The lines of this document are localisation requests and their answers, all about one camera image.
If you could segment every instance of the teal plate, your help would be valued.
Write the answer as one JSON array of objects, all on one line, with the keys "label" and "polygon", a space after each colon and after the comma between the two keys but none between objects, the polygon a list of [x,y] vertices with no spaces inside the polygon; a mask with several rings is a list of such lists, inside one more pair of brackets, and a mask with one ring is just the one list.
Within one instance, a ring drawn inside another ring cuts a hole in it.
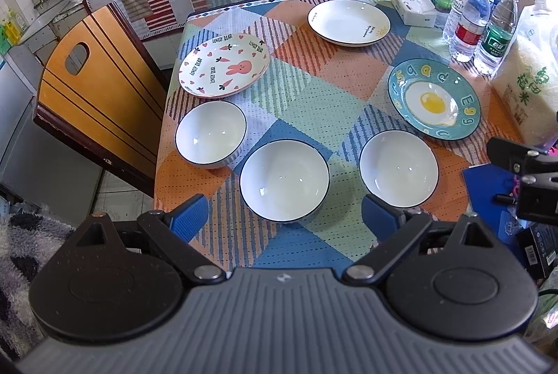
[{"label": "teal plate", "polygon": [[440,140],[461,140],[475,132],[481,104],[458,72],[430,59],[410,59],[388,79],[390,99],[415,129]]}]

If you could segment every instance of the tiled floor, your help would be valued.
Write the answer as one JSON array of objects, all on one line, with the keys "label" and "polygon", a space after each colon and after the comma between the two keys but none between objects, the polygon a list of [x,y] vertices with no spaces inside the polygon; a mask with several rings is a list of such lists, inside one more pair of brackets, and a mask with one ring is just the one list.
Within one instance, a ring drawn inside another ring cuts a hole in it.
[{"label": "tiled floor", "polygon": [[92,212],[107,212],[112,221],[126,221],[152,208],[153,198],[108,171],[103,172]]}]

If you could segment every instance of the white plate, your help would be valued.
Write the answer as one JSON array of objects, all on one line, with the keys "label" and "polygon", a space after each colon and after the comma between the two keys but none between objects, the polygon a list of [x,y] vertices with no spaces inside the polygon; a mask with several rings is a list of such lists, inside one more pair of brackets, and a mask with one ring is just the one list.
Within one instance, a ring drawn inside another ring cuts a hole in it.
[{"label": "white plate", "polygon": [[206,99],[246,89],[266,71],[270,52],[251,34],[227,34],[193,49],[180,65],[178,80],[186,92]]},{"label": "white plate", "polygon": [[389,18],[380,9],[356,0],[318,4],[308,13],[308,23],[321,38],[347,47],[373,44],[391,28]]},{"label": "white plate", "polygon": [[290,223],[316,210],[329,188],[329,168],[312,146],[278,140],[256,149],[240,179],[242,198],[266,220]]},{"label": "white plate", "polygon": [[428,145],[412,133],[374,135],[361,152],[361,177],[370,193],[394,207],[426,201],[438,183],[438,163]]},{"label": "white plate", "polygon": [[176,129],[179,154],[200,168],[214,169],[231,163],[246,138],[246,117],[235,104],[206,102],[182,118]]}]

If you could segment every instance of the wooden chair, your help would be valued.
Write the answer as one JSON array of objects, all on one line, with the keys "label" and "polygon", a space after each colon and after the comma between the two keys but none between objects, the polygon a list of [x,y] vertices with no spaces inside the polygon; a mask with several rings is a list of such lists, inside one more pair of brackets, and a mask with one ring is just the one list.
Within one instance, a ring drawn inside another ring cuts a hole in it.
[{"label": "wooden chair", "polygon": [[[81,61],[77,45],[83,47]],[[164,86],[164,76],[118,8],[105,6],[73,27],[52,52],[34,121],[153,196]]]}]

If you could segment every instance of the red label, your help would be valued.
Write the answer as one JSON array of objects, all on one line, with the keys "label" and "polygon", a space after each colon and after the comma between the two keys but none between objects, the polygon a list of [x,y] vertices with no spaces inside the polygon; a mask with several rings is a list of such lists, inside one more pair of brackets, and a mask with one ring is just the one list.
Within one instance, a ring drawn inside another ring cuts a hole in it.
[{"label": "red label", "polygon": [[455,34],[459,39],[461,39],[463,42],[469,45],[478,44],[479,40],[482,37],[482,33],[475,34],[474,32],[471,32],[466,28],[463,28],[463,25],[461,23],[457,26],[457,29],[455,30]]}]

